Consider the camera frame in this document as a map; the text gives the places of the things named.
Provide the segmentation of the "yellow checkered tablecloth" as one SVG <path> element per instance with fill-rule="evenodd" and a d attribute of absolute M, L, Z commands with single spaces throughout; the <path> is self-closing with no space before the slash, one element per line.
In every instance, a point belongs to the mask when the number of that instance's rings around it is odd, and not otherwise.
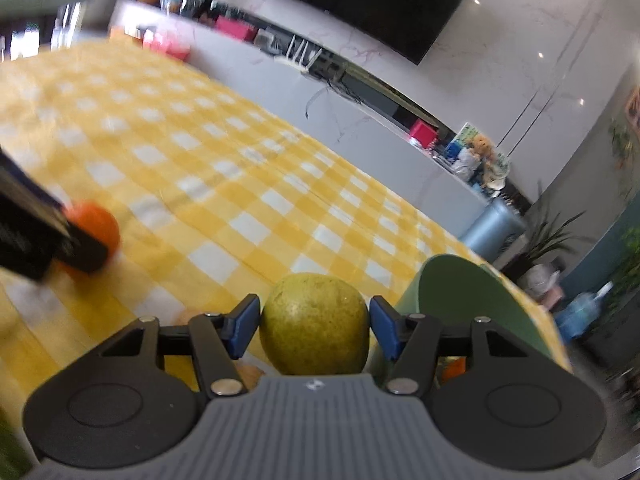
<path fill-rule="evenodd" d="M 3 274 L 1 399 L 137 314 L 229 310 L 290 272 L 397 299 L 432 255 L 469 251 L 310 136 L 186 64 L 88 42 L 1 66 L 1 147 L 58 200 L 114 214 L 96 278 Z"/>

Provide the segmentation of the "blue water jug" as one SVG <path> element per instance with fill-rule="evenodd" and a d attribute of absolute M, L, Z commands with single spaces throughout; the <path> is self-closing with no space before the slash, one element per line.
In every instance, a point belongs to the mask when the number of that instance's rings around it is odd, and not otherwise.
<path fill-rule="evenodd" d="M 581 292 L 554 316 L 562 341 L 579 338 L 597 321 L 602 302 L 612 288 L 613 283 L 606 282 L 597 292 Z"/>

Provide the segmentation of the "small orange tangerine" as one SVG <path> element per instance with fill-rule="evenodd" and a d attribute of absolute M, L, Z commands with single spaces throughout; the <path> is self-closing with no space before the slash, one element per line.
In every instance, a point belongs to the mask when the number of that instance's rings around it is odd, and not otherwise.
<path fill-rule="evenodd" d="M 444 364 L 442 364 L 439 381 L 442 385 L 445 385 L 447 382 L 450 382 L 450 380 L 462 376 L 465 372 L 466 359 L 464 356 L 447 358 Z"/>

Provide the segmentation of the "potted long-leaf plant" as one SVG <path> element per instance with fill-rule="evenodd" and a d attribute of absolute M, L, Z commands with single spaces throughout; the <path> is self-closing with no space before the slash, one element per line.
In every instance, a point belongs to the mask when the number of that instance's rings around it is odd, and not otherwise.
<path fill-rule="evenodd" d="M 501 270 L 501 273 L 513 283 L 516 283 L 545 255 L 575 255 L 577 252 L 575 244 L 593 242 L 592 237 L 572 231 L 572 225 L 582 218 L 586 211 L 582 210 L 562 219 L 562 212 L 554 212 L 550 198 L 544 196 L 541 182 L 538 182 L 538 200 L 530 210 L 532 213 L 525 218 L 526 244 Z"/>

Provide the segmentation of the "orange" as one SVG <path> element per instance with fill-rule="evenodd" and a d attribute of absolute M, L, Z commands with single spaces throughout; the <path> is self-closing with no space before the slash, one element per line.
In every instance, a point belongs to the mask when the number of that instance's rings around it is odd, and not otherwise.
<path fill-rule="evenodd" d="M 65 261 L 60 263 L 61 269 L 73 280 L 84 280 L 89 275 L 98 273 L 111 262 L 120 244 L 119 226 L 115 217 L 107 209 L 90 200 L 70 203 L 62 208 L 62 213 L 72 226 L 105 247 L 104 250 L 89 248 L 88 257 L 82 257 L 77 266 L 72 266 Z"/>

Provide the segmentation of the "large yellow-green pear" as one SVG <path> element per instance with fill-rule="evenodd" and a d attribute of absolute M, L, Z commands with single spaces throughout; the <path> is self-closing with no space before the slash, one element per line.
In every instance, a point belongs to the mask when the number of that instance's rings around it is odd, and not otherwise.
<path fill-rule="evenodd" d="M 369 310 L 339 278 L 296 273 L 273 286 L 260 317 L 262 348 L 282 375 L 358 374 L 369 353 Z"/>

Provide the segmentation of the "pink box on counter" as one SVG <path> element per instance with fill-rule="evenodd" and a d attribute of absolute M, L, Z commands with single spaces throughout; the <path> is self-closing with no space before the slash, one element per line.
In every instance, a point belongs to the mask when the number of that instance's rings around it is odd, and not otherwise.
<path fill-rule="evenodd" d="M 224 16 L 216 19 L 214 29 L 243 42 L 253 42 L 257 34 L 257 28 L 255 26 L 247 22 L 225 18 Z"/>

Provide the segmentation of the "pink storage box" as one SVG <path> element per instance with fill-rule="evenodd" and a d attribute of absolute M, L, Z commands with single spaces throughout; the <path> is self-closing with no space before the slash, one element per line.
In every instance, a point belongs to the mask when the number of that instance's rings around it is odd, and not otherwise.
<path fill-rule="evenodd" d="M 146 50 L 157 52 L 175 60 L 186 62 L 191 46 L 173 32 L 148 28 L 142 35 L 142 44 Z"/>

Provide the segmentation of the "teddy bear toy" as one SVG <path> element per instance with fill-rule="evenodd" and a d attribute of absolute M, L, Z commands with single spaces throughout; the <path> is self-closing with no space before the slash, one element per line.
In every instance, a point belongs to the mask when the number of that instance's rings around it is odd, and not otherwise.
<path fill-rule="evenodd" d="M 469 142 L 469 150 L 481 162 L 493 162 L 496 159 L 494 144 L 483 133 L 477 133 L 472 137 Z"/>

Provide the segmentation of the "green plastic bowl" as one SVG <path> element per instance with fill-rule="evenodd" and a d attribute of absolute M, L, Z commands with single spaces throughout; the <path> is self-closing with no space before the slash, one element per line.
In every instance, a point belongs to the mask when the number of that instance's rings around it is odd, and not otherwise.
<path fill-rule="evenodd" d="M 445 356 L 466 359 L 446 393 L 555 392 L 572 377 L 495 274 L 461 257 L 428 259 L 397 304 L 372 297 L 370 322 L 376 380 L 395 396 L 429 393 Z"/>

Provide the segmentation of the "grey metal trash bin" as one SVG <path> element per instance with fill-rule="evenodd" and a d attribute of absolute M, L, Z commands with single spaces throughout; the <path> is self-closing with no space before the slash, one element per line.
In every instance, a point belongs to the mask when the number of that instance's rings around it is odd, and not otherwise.
<path fill-rule="evenodd" d="M 480 258 L 493 263 L 526 231 L 518 211 L 497 197 L 460 238 Z"/>

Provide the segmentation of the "white wifi router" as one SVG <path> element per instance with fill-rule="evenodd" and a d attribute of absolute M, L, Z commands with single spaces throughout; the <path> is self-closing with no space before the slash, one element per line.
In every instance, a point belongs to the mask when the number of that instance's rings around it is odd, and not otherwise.
<path fill-rule="evenodd" d="M 306 74 L 322 53 L 323 48 L 318 44 L 306 38 L 293 35 L 286 48 L 276 55 L 273 61 Z"/>

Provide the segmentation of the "red box on counter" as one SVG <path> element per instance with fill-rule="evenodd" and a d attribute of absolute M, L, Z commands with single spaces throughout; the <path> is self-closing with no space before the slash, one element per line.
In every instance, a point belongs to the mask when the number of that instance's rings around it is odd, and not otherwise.
<path fill-rule="evenodd" d="M 421 119 L 417 119 L 409 131 L 409 143 L 422 150 L 432 148 L 437 137 L 437 129 Z"/>

